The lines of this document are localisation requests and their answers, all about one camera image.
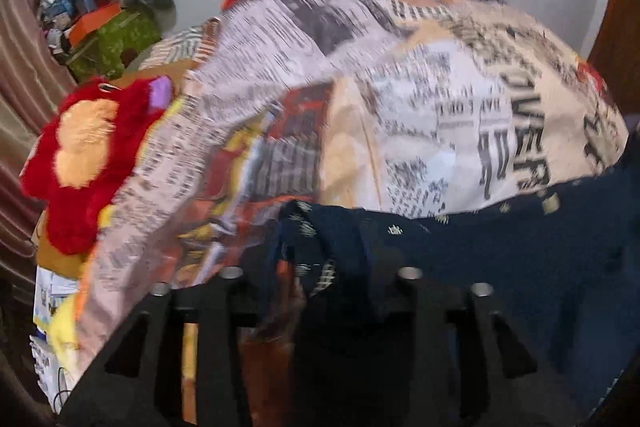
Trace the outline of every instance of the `curtain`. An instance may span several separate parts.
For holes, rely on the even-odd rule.
[[[43,126],[75,81],[51,56],[38,25],[40,0],[0,0],[0,277],[33,285],[30,237],[42,204],[18,174]]]

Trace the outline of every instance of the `pink curtain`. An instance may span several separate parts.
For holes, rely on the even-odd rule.
[[[0,0],[0,275],[22,287],[33,284],[30,237],[42,206],[22,195],[18,174],[76,85],[51,57],[36,19],[39,1]]]

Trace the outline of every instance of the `red fabric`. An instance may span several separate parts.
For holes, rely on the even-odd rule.
[[[148,113],[151,81],[136,80],[126,89],[102,92],[98,84],[103,79],[92,80],[66,98],[58,108],[58,115],[42,131],[36,152],[22,173],[22,190],[28,196],[48,201],[47,236],[62,253],[86,252],[93,246],[98,213],[111,203],[133,170],[146,130],[164,113],[162,110]],[[88,187],[60,187],[54,172],[54,154],[60,148],[56,137],[60,115],[80,100],[100,98],[118,102],[107,166]]]

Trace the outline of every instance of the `tan plush patch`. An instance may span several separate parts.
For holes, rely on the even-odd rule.
[[[117,111],[113,100],[81,100],[62,114],[56,133],[60,149],[54,162],[61,187],[86,187],[102,172]]]

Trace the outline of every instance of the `red plush toy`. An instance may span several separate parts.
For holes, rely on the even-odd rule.
[[[98,213],[130,175],[146,130],[164,113],[150,105],[154,81],[118,89],[91,80],[44,128],[20,177],[27,195],[48,201],[47,236],[62,253],[93,246]]]

